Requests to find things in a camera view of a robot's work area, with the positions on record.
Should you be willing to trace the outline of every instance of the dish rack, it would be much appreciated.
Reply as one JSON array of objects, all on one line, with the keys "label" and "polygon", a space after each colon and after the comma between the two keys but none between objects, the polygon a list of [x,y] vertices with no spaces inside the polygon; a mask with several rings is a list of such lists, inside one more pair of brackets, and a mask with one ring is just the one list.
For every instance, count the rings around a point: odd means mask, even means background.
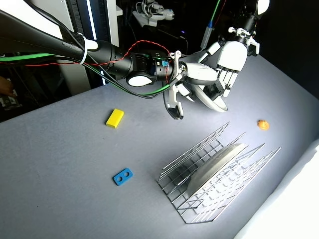
[{"label": "dish rack", "polygon": [[[258,160],[252,160],[252,156],[265,146],[262,144],[232,159],[210,179],[208,185],[189,197],[186,190],[191,176],[224,147],[218,138],[228,125],[229,122],[165,166],[157,181],[187,224],[215,220],[281,149],[279,147]],[[244,134],[227,146],[236,143]]]}]

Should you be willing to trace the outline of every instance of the plate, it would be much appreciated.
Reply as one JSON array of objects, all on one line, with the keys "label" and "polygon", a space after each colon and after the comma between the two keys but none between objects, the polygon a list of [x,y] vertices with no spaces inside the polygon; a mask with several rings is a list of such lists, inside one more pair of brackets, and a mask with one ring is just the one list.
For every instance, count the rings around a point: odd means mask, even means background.
[{"label": "plate", "polygon": [[248,145],[236,143],[222,148],[207,160],[193,174],[187,187],[189,198],[194,196],[199,190],[210,182],[211,178],[223,170],[233,158],[238,157]]}]

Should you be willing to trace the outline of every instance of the white zip tie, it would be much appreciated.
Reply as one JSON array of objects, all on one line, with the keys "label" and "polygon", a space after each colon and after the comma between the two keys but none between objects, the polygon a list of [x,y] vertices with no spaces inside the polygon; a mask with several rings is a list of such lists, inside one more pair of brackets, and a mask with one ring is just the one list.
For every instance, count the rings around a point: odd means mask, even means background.
[{"label": "white zip tie", "polygon": [[86,59],[86,56],[88,55],[88,47],[87,47],[87,44],[86,44],[86,38],[85,36],[78,32],[79,35],[81,35],[84,39],[84,54],[83,54],[83,58],[82,58],[82,61],[79,63],[80,65],[83,65],[83,63],[85,62],[85,59]]}]

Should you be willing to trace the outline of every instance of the yellow rectangular object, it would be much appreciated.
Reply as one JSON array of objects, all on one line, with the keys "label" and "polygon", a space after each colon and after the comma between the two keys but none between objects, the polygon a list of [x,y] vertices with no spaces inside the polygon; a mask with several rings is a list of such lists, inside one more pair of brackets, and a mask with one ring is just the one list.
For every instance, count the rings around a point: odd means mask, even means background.
[{"label": "yellow rectangular object", "polygon": [[106,125],[112,128],[117,128],[123,115],[124,115],[124,111],[114,109],[108,121],[106,122]]}]

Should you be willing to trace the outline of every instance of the gray table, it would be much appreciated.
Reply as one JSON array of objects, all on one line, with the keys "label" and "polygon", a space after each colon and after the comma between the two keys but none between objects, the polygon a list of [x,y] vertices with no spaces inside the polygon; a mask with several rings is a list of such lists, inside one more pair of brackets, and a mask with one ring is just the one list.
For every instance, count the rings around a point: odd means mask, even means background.
[{"label": "gray table", "polygon": [[[319,133],[319,101],[262,57],[250,57],[217,113],[182,99],[172,120],[162,97],[99,87],[0,124],[1,239],[230,239]],[[124,118],[105,126],[113,108]],[[270,122],[269,131],[256,126]],[[160,170],[230,121],[228,142],[279,154],[215,222],[186,225],[156,183]],[[130,168],[118,187],[112,176]]]}]

